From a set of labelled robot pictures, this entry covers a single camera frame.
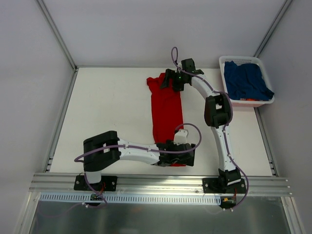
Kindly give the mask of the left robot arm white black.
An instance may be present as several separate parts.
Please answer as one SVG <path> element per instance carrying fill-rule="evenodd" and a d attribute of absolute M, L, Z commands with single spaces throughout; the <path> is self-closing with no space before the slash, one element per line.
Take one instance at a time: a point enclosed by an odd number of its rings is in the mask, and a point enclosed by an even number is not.
<path fill-rule="evenodd" d="M 196 144 L 187 142 L 188 132 L 178 130 L 173 140 L 152 145 L 141 145 L 123 140 L 116 131 L 88 138 L 83 142 L 85 185 L 90 190 L 101 187 L 101 172 L 119 160 L 143 162 L 148 165 L 193 166 Z"/>

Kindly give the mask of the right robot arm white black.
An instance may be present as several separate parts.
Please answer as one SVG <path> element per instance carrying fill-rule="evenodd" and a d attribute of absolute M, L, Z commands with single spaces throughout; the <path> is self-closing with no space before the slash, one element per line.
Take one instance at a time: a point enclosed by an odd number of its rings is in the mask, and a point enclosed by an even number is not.
<path fill-rule="evenodd" d="M 234 161 L 229 137 L 229 124 L 233 119 L 233 108 L 228 95 L 215 89 L 207 80 L 204 72 L 196 69 L 193 59 L 178 62 L 173 59 L 176 70 L 167 69 L 161 89 L 172 86 L 173 91 L 184 90 L 189 84 L 205 99 L 204 120 L 214 134 L 219 155 L 219 176 L 208 187 L 217 193 L 234 193 L 240 188 L 241 171 Z"/>

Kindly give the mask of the red t shirt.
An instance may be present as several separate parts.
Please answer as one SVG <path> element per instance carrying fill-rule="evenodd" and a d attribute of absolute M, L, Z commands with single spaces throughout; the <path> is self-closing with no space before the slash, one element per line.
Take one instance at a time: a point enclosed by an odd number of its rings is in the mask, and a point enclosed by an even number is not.
<path fill-rule="evenodd" d="M 183 123 L 180 92 L 172 89 L 171 81 L 169 87 L 161 89 L 164 79 L 165 73 L 161 73 L 157 78 L 146 80 L 151 91 L 153 137 L 156 144 L 173 140 L 176 127 Z"/>

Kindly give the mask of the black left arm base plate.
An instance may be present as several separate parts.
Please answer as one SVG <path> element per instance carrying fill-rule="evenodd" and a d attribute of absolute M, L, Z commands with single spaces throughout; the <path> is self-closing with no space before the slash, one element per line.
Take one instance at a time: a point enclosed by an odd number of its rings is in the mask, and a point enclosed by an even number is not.
<path fill-rule="evenodd" d="M 116 186 L 117 186 L 117 176 L 108 176 L 108 175 L 102 175 L 101 181 L 99 183 L 91 184 L 91 187 L 100 192 L 103 190 L 104 192 L 115 192 Z M 74 190 L 75 191 L 91 191 L 90 187 L 85 182 L 84 175 L 78 175 L 76 176 L 75 182 L 74 182 Z"/>

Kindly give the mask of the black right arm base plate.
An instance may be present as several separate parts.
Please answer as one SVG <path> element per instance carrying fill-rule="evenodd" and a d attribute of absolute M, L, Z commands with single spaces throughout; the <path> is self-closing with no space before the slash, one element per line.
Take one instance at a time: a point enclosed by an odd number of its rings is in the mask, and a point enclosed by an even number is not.
<path fill-rule="evenodd" d="M 205 194 L 245 194 L 247 191 L 244 179 L 241 179 L 238 183 L 225 185 L 219 178 L 203 178 L 202 186 Z"/>

